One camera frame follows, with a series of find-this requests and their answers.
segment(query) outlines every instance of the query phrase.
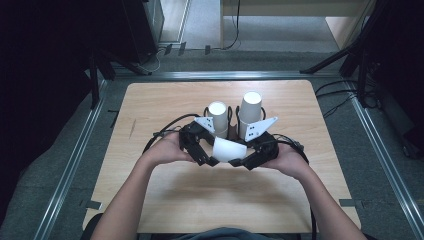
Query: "metal frame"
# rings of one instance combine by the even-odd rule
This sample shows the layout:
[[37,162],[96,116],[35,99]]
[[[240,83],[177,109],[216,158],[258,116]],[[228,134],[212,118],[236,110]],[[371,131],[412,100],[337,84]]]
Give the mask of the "metal frame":
[[[347,89],[355,89],[352,83],[346,84]],[[364,126],[365,132],[367,133],[371,144],[377,154],[378,160],[389,180],[390,185],[393,188],[393,192],[399,201],[402,210],[405,213],[406,219],[411,225],[412,231],[417,239],[424,239],[424,220],[422,213],[413,199],[411,193],[408,190],[402,176],[396,168],[390,154],[388,153],[383,140],[381,139],[368,110],[363,108],[358,99],[352,99],[352,104]]]
[[63,202],[65,201],[65,197],[72,184],[75,173],[78,169],[78,165],[84,153],[87,142],[91,136],[94,125],[96,124],[97,118],[100,114],[100,110],[102,109],[106,88],[107,82],[106,80],[103,80],[100,86],[100,101],[96,105],[96,107],[90,111],[90,114],[88,115],[84,128],[81,131],[81,134],[78,138],[74,150],[72,151],[68,164],[66,165],[62,177],[56,187],[56,190],[54,191],[53,196],[49,201],[46,213],[43,216],[43,219],[37,229],[34,239],[49,238],[49,235],[56,222],[57,216],[59,215],[60,209],[62,208]]
[[[157,73],[151,76],[134,76],[133,73],[122,71],[121,78],[131,77],[140,82],[175,82],[175,81],[246,81],[246,80],[284,80],[284,79],[305,79],[305,78],[326,78],[326,79],[340,79],[338,72],[322,71],[314,75],[299,74],[298,71],[229,71],[229,72],[164,72]],[[352,84],[346,84],[347,89],[355,89]],[[107,83],[103,80],[100,87],[100,95],[102,96],[99,104],[90,112],[88,119],[85,123],[84,129],[77,141],[74,151],[69,159],[66,169],[62,175],[61,180],[54,192],[47,211],[41,221],[34,239],[48,239],[53,225],[62,207],[63,201],[73,181],[73,177],[78,168],[79,161],[84,152],[88,139],[91,136],[93,127],[97,121],[99,112],[103,106],[104,98],[106,97]],[[417,239],[424,239],[424,221],[423,216],[418,208],[417,203],[412,198],[405,182],[396,169],[396,166],[391,159],[384,142],[382,141],[378,131],[368,114],[367,109],[362,108],[356,98],[352,99],[352,104],[358,114],[359,119],[364,126],[364,129],[374,147],[378,156],[381,166],[393,188],[393,191],[409,221],[411,228]]]

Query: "person's right hand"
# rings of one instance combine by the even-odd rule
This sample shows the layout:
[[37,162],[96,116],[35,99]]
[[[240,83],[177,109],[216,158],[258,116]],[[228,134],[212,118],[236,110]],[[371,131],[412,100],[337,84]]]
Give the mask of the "person's right hand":
[[278,150],[277,158],[262,164],[261,167],[276,169],[298,180],[311,170],[306,161],[289,145],[279,143]]

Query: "black tripod leg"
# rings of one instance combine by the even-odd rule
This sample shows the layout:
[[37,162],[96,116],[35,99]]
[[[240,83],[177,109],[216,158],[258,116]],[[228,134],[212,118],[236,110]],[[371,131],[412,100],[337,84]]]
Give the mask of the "black tripod leg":
[[126,69],[130,70],[131,72],[137,74],[137,75],[150,75],[151,73],[145,74],[142,70],[138,69],[136,66],[132,65],[131,63],[113,55],[110,52],[107,51],[101,51],[102,54],[104,54],[107,58],[112,59],[119,63],[121,66],[125,67]]
[[316,72],[318,72],[319,70],[325,68],[326,66],[332,64],[333,62],[339,60],[340,58],[346,56],[347,54],[349,54],[349,51],[351,50],[352,47],[347,47],[343,50],[340,50],[339,52],[331,55],[330,57],[328,57],[327,59],[323,60],[322,62],[318,63],[317,65],[305,69],[305,70],[300,70],[299,73],[302,74],[314,74]]
[[358,100],[361,103],[362,107],[366,108],[365,103],[365,85],[367,82],[367,67],[368,67],[368,53],[364,50],[362,52],[362,62],[359,66],[359,76],[358,76]]
[[94,52],[91,52],[90,56],[90,78],[91,78],[91,109],[97,105],[100,100],[99,94],[99,83],[97,78],[97,66],[94,60]]

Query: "black stand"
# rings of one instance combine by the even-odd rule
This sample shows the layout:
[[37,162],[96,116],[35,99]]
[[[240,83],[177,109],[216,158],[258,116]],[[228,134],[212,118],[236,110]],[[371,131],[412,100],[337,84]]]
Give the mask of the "black stand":
[[362,32],[356,38],[356,40],[348,47],[340,50],[339,52],[328,57],[324,61],[317,65],[300,70],[302,74],[314,74],[331,63],[339,60],[340,58],[347,55],[345,61],[339,69],[340,76],[350,77],[354,73],[355,69],[359,66],[358,76],[358,100],[363,107],[366,107],[365,103],[365,85],[367,77],[367,65],[368,65],[368,54],[366,43],[369,40],[370,33],[375,28],[378,19],[381,17],[382,12],[387,5],[388,0],[378,0],[375,5],[374,12],[371,14],[368,22],[365,24]]
[[143,70],[137,68],[136,66],[132,65],[131,63],[113,55],[110,52],[100,50],[91,50],[90,55],[90,78],[92,83],[91,88],[91,96],[92,96],[92,102],[91,102],[91,109],[94,109],[97,105],[97,103],[100,100],[100,94],[99,94],[99,82],[98,82],[98,76],[97,76],[97,68],[102,73],[103,77],[107,80],[115,80],[115,70],[113,70],[112,65],[110,64],[110,61],[115,61],[121,66],[125,67],[126,69],[130,70],[131,72],[137,74],[137,75],[151,75],[150,72],[145,73]]

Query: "forearm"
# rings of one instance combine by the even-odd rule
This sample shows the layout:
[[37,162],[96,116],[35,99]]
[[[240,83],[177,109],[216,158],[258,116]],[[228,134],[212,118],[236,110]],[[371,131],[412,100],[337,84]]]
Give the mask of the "forearm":
[[299,181],[305,189],[323,239],[366,239],[312,169]]
[[92,239],[135,239],[147,185],[154,169],[137,161],[131,174],[101,217]]

